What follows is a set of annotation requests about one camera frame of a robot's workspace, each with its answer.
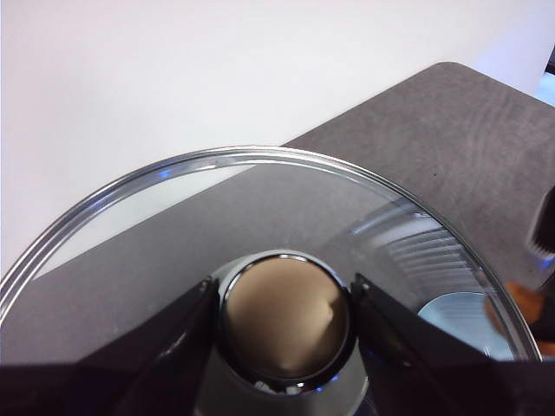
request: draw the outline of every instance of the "clear glass lid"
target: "clear glass lid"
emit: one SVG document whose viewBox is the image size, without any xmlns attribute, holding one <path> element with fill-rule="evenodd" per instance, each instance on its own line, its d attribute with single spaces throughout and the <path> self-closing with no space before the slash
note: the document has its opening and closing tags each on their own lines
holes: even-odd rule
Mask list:
<svg viewBox="0 0 555 416">
<path fill-rule="evenodd" d="M 347 286 L 361 273 L 442 328 L 483 327 L 488 300 L 499 339 L 455 336 L 493 358 L 539 357 L 493 273 L 415 197 L 338 159 L 249 146 L 146 166 L 60 217 L 2 280 L 0 361 L 80 360 L 221 266 L 278 249 L 321 259 Z M 440 296 L 460 293 L 476 296 L 450 303 L 457 326 Z"/>
</svg>

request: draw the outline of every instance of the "black plastic part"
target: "black plastic part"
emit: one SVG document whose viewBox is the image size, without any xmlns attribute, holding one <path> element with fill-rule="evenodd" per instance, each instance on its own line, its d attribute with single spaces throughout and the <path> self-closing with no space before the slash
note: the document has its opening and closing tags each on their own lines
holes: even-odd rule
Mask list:
<svg viewBox="0 0 555 416">
<path fill-rule="evenodd" d="M 0 367 L 0 414 L 190 414 L 212 348 L 217 288 L 199 283 L 76 364 Z"/>
<path fill-rule="evenodd" d="M 353 303 L 378 414 L 548 416 L 555 362 L 493 361 L 358 275 Z"/>
<path fill-rule="evenodd" d="M 541 315 L 530 330 L 537 340 L 555 342 L 555 300 L 551 296 L 545 298 Z"/>
<path fill-rule="evenodd" d="M 555 253 L 555 186 L 545 195 L 532 241 L 539 248 Z"/>
</svg>

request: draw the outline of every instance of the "gray surface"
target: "gray surface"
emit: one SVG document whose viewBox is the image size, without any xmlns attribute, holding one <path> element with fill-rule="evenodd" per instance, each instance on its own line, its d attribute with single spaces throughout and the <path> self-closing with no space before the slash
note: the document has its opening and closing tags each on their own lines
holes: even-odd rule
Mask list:
<svg viewBox="0 0 555 416">
<path fill-rule="evenodd" d="M 353 162 L 417 195 L 502 281 L 545 280 L 525 241 L 555 185 L 555 108 L 444 62 L 287 146 Z"/>
<path fill-rule="evenodd" d="M 543 276 L 526 258 L 525 239 L 541 196 L 555 181 L 552 132 L 553 108 L 443 63 L 287 146 L 337 156 L 394 180 L 462 231 L 501 278 L 537 285 Z M 330 177 L 256 169 L 30 284 L 6 320 L 3 360 L 81 358 L 222 264 L 261 250 L 303 250 L 344 276 L 354 268 L 371 272 L 414 307 L 440 294 L 405 293 L 405 282 L 372 268 L 365 252 L 342 256 L 345 231 L 379 207 L 367 191 L 334 186 Z M 278 189 L 259 197 L 273 185 Z M 466 285 L 454 287 L 475 289 Z"/>
</svg>

